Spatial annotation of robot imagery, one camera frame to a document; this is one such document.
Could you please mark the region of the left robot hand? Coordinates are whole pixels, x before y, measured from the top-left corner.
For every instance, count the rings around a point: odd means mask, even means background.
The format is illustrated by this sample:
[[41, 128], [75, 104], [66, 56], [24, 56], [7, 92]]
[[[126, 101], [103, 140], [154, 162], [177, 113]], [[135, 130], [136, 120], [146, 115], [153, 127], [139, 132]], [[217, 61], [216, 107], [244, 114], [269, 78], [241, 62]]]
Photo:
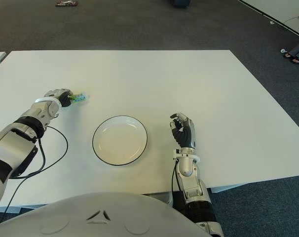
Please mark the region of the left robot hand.
[[70, 96], [73, 95], [73, 92], [69, 89], [61, 88], [48, 91], [44, 97], [54, 97], [59, 100], [62, 107], [68, 107], [71, 105]]

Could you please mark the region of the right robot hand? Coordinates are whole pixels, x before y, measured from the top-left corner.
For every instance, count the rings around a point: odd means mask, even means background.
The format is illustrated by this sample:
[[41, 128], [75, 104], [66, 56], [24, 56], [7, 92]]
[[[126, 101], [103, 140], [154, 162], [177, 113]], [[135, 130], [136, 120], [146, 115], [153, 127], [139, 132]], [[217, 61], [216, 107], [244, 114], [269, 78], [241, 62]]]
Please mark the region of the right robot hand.
[[195, 128], [193, 121], [183, 113], [170, 116], [172, 135], [181, 148], [196, 149]]

